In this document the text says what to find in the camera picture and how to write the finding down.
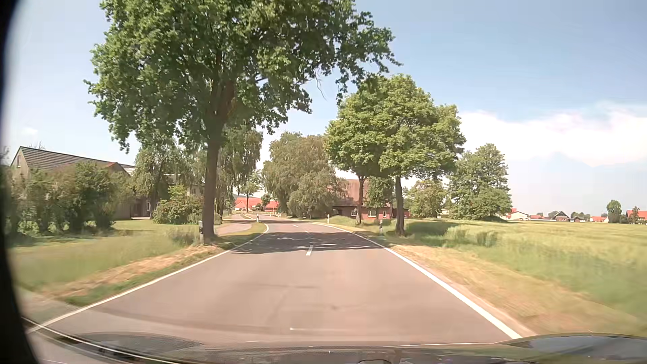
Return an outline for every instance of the windshield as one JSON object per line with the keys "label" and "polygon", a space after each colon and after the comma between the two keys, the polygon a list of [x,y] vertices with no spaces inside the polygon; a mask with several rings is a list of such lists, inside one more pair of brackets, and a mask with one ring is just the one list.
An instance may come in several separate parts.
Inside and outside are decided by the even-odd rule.
{"label": "windshield", "polygon": [[36,354],[647,336],[646,10],[21,1],[0,187]]}

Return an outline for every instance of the green grass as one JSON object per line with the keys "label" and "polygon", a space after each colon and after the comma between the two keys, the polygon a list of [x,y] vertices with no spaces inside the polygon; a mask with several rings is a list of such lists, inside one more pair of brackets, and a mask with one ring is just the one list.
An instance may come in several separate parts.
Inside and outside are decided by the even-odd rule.
{"label": "green grass", "polygon": [[16,282],[38,291],[92,273],[163,255],[188,245],[197,236],[196,225],[155,224],[128,220],[114,224],[105,236],[45,236],[32,246],[10,249]]}
{"label": "green grass", "polygon": [[[334,216],[331,223],[355,226],[354,219]],[[473,222],[406,220],[400,245],[451,248],[476,255],[537,279],[556,282],[587,299],[647,319],[647,227],[608,223]],[[362,229],[376,233],[376,223]]]}
{"label": "green grass", "polygon": [[[265,224],[253,223],[251,228],[245,231],[226,234],[224,236],[218,237],[217,238],[218,242],[216,245],[225,250],[231,249],[237,245],[240,245],[244,242],[247,242],[257,237],[263,231],[265,231]],[[174,272],[183,267],[190,266],[193,263],[199,262],[200,260],[207,258],[213,253],[214,251],[197,253],[181,260],[180,262],[176,262],[168,267],[138,275],[125,282],[119,282],[116,284],[102,284],[101,286],[97,286],[91,289],[85,295],[68,296],[65,298],[65,302],[69,304],[73,304],[75,306],[85,306],[88,304],[92,304],[106,297],[116,295],[117,293],[123,292],[125,290],[129,290],[141,284],[150,282],[153,279],[157,279],[159,277],[167,275],[168,273]]]}

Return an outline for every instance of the gray roof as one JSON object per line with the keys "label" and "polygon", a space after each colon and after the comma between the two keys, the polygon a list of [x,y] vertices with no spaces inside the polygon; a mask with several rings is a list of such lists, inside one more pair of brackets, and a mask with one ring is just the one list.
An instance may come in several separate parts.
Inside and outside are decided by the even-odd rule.
{"label": "gray roof", "polygon": [[23,151],[25,162],[29,168],[39,168],[42,170],[52,170],[61,166],[73,165],[78,162],[91,162],[96,163],[98,166],[105,166],[113,163],[102,161],[100,159],[79,157],[78,155],[52,152],[49,150],[29,148],[26,146],[21,146],[19,150]]}

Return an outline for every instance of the car hood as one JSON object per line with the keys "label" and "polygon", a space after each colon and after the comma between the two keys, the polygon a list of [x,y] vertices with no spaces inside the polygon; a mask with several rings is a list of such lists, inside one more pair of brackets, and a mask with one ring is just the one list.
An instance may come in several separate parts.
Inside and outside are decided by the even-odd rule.
{"label": "car hood", "polygon": [[133,332],[82,336],[50,333],[48,339],[88,356],[125,362],[218,364],[494,364],[644,363],[643,337],[571,333],[500,343],[243,343],[215,347],[179,337]]}

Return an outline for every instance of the red brick building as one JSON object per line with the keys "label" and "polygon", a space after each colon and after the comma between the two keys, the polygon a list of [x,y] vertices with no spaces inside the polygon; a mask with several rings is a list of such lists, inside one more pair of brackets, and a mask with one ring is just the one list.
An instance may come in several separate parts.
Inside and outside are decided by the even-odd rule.
{"label": "red brick building", "polygon": [[[364,181],[364,198],[368,192],[368,180]],[[346,196],[333,206],[335,210],[342,216],[351,218],[356,217],[357,203],[360,195],[360,181],[358,179],[346,179]],[[396,210],[389,204],[382,206],[378,209],[362,205],[358,211],[362,215],[362,220],[374,219],[390,219],[395,218]],[[409,217],[409,209],[404,210],[404,217]]]}

